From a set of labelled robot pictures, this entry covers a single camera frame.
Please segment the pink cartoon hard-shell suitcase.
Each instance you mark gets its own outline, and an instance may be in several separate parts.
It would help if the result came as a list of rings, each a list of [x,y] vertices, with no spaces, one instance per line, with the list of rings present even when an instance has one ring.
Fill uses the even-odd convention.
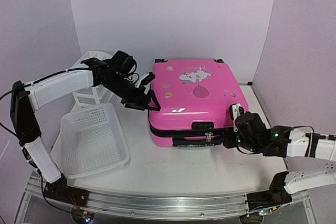
[[[228,64],[222,60],[164,60],[153,66],[151,90],[161,106],[149,111],[153,142],[160,147],[221,145],[233,128],[229,106],[247,100]]]

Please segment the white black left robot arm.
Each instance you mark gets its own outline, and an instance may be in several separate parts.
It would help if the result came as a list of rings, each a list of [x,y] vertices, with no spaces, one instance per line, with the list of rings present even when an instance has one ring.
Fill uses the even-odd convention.
[[[63,174],[51,157],[42,138],[35,113],[44,106],[75,91],[103,86],[121,98],[128,109],[159,111],[161,106],[153,90],[146,86],[154,80],[149,72],[138,83],[130,81],[136,73],[136,60],[123,51],[107,59],[91,57],[78,67],[61,70],[41,79],[13,84],[10,101],[10,119],[14,136],[18,139],[28,162],[51,184],[50,193],[59,201],[70,197],[70,189],[60,180]]]

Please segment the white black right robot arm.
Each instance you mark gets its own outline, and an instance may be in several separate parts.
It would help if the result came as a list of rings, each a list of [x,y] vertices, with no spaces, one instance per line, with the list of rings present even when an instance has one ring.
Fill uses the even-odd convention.
[[[248,193],[248,213],[265,215],[292,202],[295,193],[335,184],[335,135],[316,133],[311,126],[274,126],[267,128],[257,113],[231,113],[233,135],[224,146],[242,154],[281,157],[292,162],[292,169],[277,173],[268,189]]]

